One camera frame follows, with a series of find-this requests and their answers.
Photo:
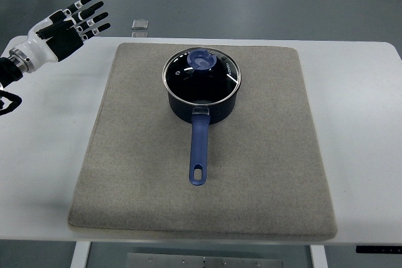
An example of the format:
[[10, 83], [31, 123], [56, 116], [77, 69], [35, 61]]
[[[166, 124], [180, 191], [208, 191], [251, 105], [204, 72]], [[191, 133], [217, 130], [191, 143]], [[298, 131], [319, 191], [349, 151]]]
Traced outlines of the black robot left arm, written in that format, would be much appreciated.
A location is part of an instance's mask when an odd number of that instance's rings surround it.
[[5, 88], [13, 82], [19, 81], [23, 78], [23, 73], [18, 66], [9, 58], [0, 58], [0, 83], [1, 87]]

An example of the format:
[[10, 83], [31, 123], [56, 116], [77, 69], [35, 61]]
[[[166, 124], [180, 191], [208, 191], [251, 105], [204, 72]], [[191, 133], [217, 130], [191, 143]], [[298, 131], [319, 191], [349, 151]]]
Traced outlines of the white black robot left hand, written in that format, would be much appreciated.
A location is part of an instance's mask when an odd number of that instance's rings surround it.
[[12, 47], [9, 59], [21, 73], [32, 73], [46, 63], [60, 62], [81, 48], [86, 41], [110, 28], [99, 23], [108, 17], [98, 10], [104, 3], [78, 0], [55, 11], [32, 27], [24, 42]]

